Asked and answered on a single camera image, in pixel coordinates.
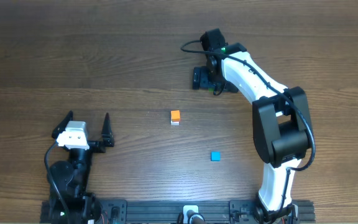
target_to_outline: table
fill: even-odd
[[[116,146],[89,178],[100,198],[254,198],[263,163],[250,104],[192,90],[205,59],[179,50],[216,27],[306,91],[317,154],[293,198],[312,200],[319,222],[358,222],[358,1],[335,0],[0,0],[0,222],[39,221],[44,154],[69,110],[90,139],[110,113]],[[50,162],[66,158],[56,149]]]

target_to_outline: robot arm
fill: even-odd
[[[201,36],[200,42],[204,53],[212,53],[206,54],[205,67],[194,69],[193,89],[214,88],[214,94],[218,89],[219,94],[223,91],[239,90],[252,104],[254,144],[260,158],[265,162],[263,182],[257,198],[259,206],[254,216],[263,223],[288,215],[290,210],[294,209],[290,192],[295,175],[295,171],[289,168],[300,164],[306,150],[311,147],[310,139],[294,108],[268,88],[255,71],[271,87],[291,99],[310,126],[306,94],[300,87],[288,89],[270,78],[255,64],[245,47],[238,43],[228,45],[219,29],[206,32]],[[277,117],[282,115],[291,116],[291,119],[279,124]]]

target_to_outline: wooden surface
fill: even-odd
[[[111,115],[116,146],[89,179],[101,198],[253,198],[263,163],[250,104],[191,90],[205,59],[179,51],[216,27],[307,93],[317,154],[293,198],[314,201],[319,222],[358,222],[358,1],[335,0],[0,0],[0,222],[39,221],[44,154],[69,110],[92,139]]]

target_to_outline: wooden table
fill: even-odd
[[[111,115],[116,146],[94,156],[89,179],[101,198],[254,198],[250,104],[193,91],[204,56],[179,50],[216,27],[307,93],[317,154],[293,198],[314,201],[319,222],[358,222],[358,1],[333,0],[0,0],[0,222],[39,221],[44,154],[69,110],[91,139]],[[56,149],[51,163],[66,158]]]

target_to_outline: orange cube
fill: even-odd
[[[171,111],[171,121],[172,122],[180,121],[180,111]]]

